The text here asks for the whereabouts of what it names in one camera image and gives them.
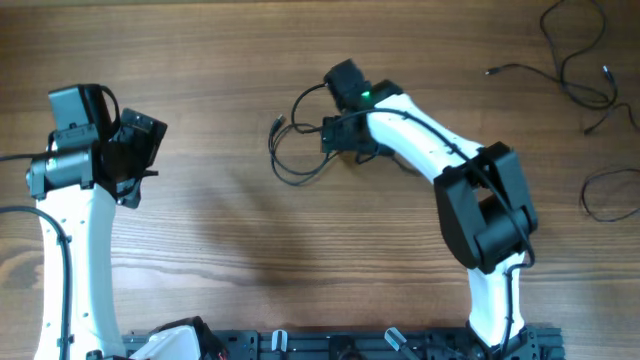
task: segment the wire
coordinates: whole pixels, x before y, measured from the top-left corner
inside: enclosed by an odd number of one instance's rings
[[[611,90],[612,90],[611,96],[595,88],[573,83],[566,80],[566,68],[567,68],[567,65],[569,64],[569,61],[592,50],[600,42],[600,40],[602,40],[602,37],[604,36],[607,30],[608,20],[602,6],[596,0],[589,0],[589,2],[594,5],[598,14],[600,15],[600,18],[602,21],[600,31],[598,32],[598,35],[589,43],[589,45],[571,53],[570,55],[566,56],[563,59],[560,59],[560,57],[558,56],[557,47],[551,35],[549,35],[549,31],[547,30],[547,27],[545,25],[545,20],[553,10],[557,9],[564,2],[565,0],[560,0],[556,2],[550,8],[545,10],[545,12],[542,13],[542,15],[540,16],[540,30],[542,31],[542,34],[544,35],[547,41],[547,44],[549,45],[549,49],[551,51],[551,57],[553,58],[553,65],[555,68],[555,76],[550,75],[544,71],[538,70],[532,66],[518,64],[518,63],[509,63],[502,66],[491,68],[487,70],[486,74],[494,75],[503,70],[512,69],[512,68],[525,69],[557,83],[558,85],[560,85],[562,92],[564,92],[574,103],[584,108],[587,108],[590,110],[608,110],[605,116],[599,122],[597,122],[595,125],[592,125],[586,130],[584,130],[585,135],[588,135],[591,132],[593,132],[593,130],[595,130],[607,118],[609,118],[613,110],[617,109],[620,106],[626,106],[629,108],[629,118],[631,120],[631,123],[633,124],[634,128],[638,129],[638,126],[635,124],[635,121],[633,119],[630,105],[627,103],[621,103],[621,104],[615,105],[616,101],[618,100],[618,85],[616,84],[613,74],[611,73],[611,71],[609,71],[609,69],[606,66],[603,66],[603,71],[607,81],[609,82],[609,86],[611,87]],[[583,96],[576,93],[575,90],[580,90],[584,92]]]
[[[8,206],[0,208],[0,214],[10,212],[25,212],[37,215],[47,221],[58,235],[58,244],[62,251],[62,319],[60,329],[60,360],[67,360],[69,355],[69,346],[71,337],[69,335],[71,327],[71,252],[69,251],[69,243],[67,234],[60,224],[49,214],[40,209],[30,206]]]
[[[277,152],[277,148],[278,145],[280,144],[280,140],[282,140],[282,138],[289,133],[289,131],[291,129],[294,129],[297,133],[299,134],[312,134],[312,133],[317,133],[322,131],[322,129],[324,129],[324,126],[315,126],[309,123],[297,123],[295,120],[295,116],[296,116],[296,111],[298,110],[298,106],[300,105],[300,102],[302,101],[302,99],[304,99],[305,96],[309,95],[309,93],[316,91],[318,89],[322,89],[324,87],[326,87],[327,84],[317,84],[314,85],[310,88],[308,88],[307,90],[303,91],[298,98],[296,99],[296,101],[293,103],[293,106],[291,107],[291,124],[285,126],[284,128],[280,129],[282,127],[282,125],[284,124],[285,118],[284,116],[280,115],[278,118],[276,118],[276,120],[274,121],[273,125],[271,126],[271,130],[269,131],[269,138],[267,140],[267,147],[269,149],[269,155],[271,156],[271,170],[273,171],[273,173],[276,175],[276,177],[284,182],[285,184],[291,185],[291,186],[300,186],[303,185],[305,183],[307,183],[308,181],[310,181],[311,179],[313,179],[315,176],[317,176],[322,169],[333,159],[335,158],[337,155],[340,154],[340,152],[333,152],[333,153],[328,153],[325,155],[324,159],[322,160],[322,162],[316,166],[314,169],[309,170],[309,171],[297,171],[297,170],[293,170],[291,168],[289,168],[288,166],[284,165],[280,159],[278,159],[278,156],[276,154]],[[362,160],[360,159],[360,154],[358,154],[358,156],[356,157],[356,163],[358,163],[358,165],[364,164],[366,162],[369,162],[373,159],[375,159],[376,157],[378,157],[378,150],[376,149],[376,152],[374,154],[372,154],[370,157]],[[421,175],[420,172],[418,172],[415,169],[411,169],[409,167],[407,167],[406,165],[402,164],[400,161],[398,161],[395,156],[391,157],[391,160],[396,163],[398,165],[398,167],[400,167],[400,170],[402,170],[403,172],[406,172],[408,174],[414,175],[414,176],[419,176]],[[291,180],[287,180],[285,179],[280,172],[278,171],[278,168],[281,168],[283,171],[294,175],[294,176],[305,176],[303,179],[298,180],[298,181],[291,181]]]
[[[34,159],[43,155],[47,155],[47,153],[40,153],[40,154],[16,154],[16,155],[7,155],[7,156],[0,156],[0,162],[1,161],[10,161],[10,160],[21,160],[21,159]]]
[[[314,85],[314,86],[308,88],[307,90],[303,91],[302,94],[300,94],[300,96],[298,96],[296,101],[293,103],[293,107],[291,108],[291,125],[293,125],[293,128],[296,129],[296,131],[299,134],[311,134],[311,133],[322,131],[322,126],[314,126],[314,125],[311,125],[311,124],[298,124],[298,123],[296,123],[296,110],[298,110],[298,105],[300,104],[300,101],[302,101],[302,99],[304,99],[305,96],[307,96],[309,93],[311,93],[313,91],[316,91],[318,89],[322,89],[323,87],[326,87],[326,86],[327,86],[327,84],[318,84],[318,85]],[[308,130],[300,130],[300,126],[309,127],[309,129]]]
[[[616,174],[620,174],[620,173],[625,173],[625,172],[629,172],[629,173],[636,173],[636,174],[640,174],[640,169],[638,168],[624,168],[624,169],[618,169],[618,170],[612,170],[612,171],[607,171],[607,172],[603,172],[603,173],[599,173],[599,174],[595,174],[592,175],[590,177],[588,177],[585,181],[584,184],[582,184],[582,189],[580,189],[580,203],[582,204],[582,206],[584,207],[584,210],[587,212],[587,215],[591,216],[595,221],[597,222],[608,222],[608,223],[614,223],[614,222],[618,222],[621,220],[624,220],[630,216],[633,216],[637,213],[640,213],[640,207],[631,210],[630,212],[622,215],[622,216],[618,216],[615,218],[601,218],[598,217],[589,207],[589,205],[587,204],[587,199],[586,199],[586,192],[587,192],[587,188],[589,187],[589,185],[591,185],[594,181],[608,177],[608,176],[612,176],[612,175],[616,175]]]

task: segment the black bracket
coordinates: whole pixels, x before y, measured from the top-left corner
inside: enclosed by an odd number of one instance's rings
[[[507,201],[524,234],[535,231],[538,218],[516,153],[498,142],[471,161]],[[447,168],[434,180],[444,241],[462,265],[488,274],[502,260],[524,251],[524,244],[495,194],[478,201],[479,186],[467,164]]]

